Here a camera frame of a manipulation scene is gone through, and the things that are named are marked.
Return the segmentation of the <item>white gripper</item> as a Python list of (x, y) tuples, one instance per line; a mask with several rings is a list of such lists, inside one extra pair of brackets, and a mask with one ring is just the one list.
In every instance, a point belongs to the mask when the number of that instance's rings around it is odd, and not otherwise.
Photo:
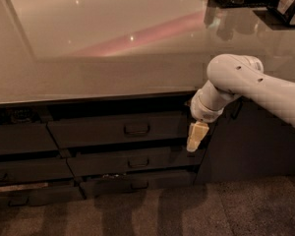
[(195, 94), (191, 100), (190, 111), (192, 117), (197, 120), (197, 122), (192, 123), (189, 127), (187, 151), (195, 152), (209, 130), (207, 123), (213, 123), (223, 113), (223, 109), (208, 109)]

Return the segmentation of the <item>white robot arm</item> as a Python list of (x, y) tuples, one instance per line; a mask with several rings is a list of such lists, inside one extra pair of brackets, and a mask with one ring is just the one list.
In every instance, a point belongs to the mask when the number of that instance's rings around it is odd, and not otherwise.
[(188, 131), (187, 151), (194, 152), (224, 108), (241, 96), (253, 100), (295, 128), (295, 83), (268, 76), (253, 56), (221, 54), (206, 68), (207, 81), (190, 102), (195, 121)]

